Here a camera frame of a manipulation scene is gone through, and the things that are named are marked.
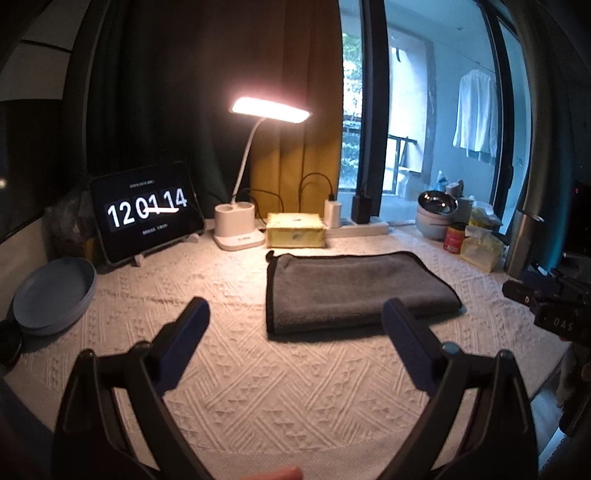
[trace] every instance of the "desk lamp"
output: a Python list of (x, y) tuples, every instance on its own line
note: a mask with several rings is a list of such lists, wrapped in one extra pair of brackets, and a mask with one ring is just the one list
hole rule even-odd
[(244, 149), (238, 179), (232, 192), (232, 200), (230, 203), (222, 203), (215, 207), (216, 227), (213, 239), (221, 249), (234, 251), (257, 247), (265, 243), (264, 233), (255, 227), (255, 206), (251, 202), (236, 202), (236, 195), (238, 195), (238, 189), (242, 182), (246, 160), (256, 129), (268, 118), (300, 124), (310, 116), (310, 113), (282, 103), (249, 97), (239, 98), (234, 103), (231, 112), (259, 117), (252, 127)]

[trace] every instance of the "power strip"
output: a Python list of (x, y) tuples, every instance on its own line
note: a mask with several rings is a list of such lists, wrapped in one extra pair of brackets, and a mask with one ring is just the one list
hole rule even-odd
[(339, 228), (327, 228), (326, 238), (351, 238), (354, 236), (388, 235), (389, 225), (378, 217), (371, 217), (369, 223), (355, 223), (349, 219), (342, 219)]

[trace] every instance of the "lamp neck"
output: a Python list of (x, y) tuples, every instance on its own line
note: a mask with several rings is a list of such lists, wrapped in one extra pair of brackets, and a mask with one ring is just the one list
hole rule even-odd
[(252, 139), (255, 136), (256, 129), (259, 127), (261, 123), (266, 120), (265, 117), (259, 118), (255, 123), (255, 126), (252, 127), (251, 134), (248, 137), (248, 142), (246, 142), (246, 148), (244, 149), (244, 155), (242, 156), (242, 163), (240, 164), (240, 172), (238, 173), (238, 179), (236, 180), (236, 185), (234, 186), (234, 191), (232, 192), (232, 201), (230, 202), (232, 205), (236, 203), (236, 195), (238, 195), (238, 189), (240, 188), (240, 184), (242, 183), (242, 176), (244, 175), (244, 169), (246, 168), (246, 161), (248, 159), (248, 153), (251, 150)]

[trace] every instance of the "digital clock display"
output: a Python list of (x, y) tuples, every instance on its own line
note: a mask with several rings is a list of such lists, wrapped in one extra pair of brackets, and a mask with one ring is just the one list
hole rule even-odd
[(116, 264), (204, 230), (189, 172), (182, 163), (124, 171), (90, 182), (100, 240)]

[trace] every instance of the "lamp head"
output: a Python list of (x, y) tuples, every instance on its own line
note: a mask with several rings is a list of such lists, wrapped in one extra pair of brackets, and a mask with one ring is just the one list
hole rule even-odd
[(241, 97), (236, 100), (232, 107), (232, 112), (259, 116), (261, 118), (272, 118), (294, 124), (300, 124), (310, 116), (310, 112), (300, 110), (299, 108), (250, 97)]

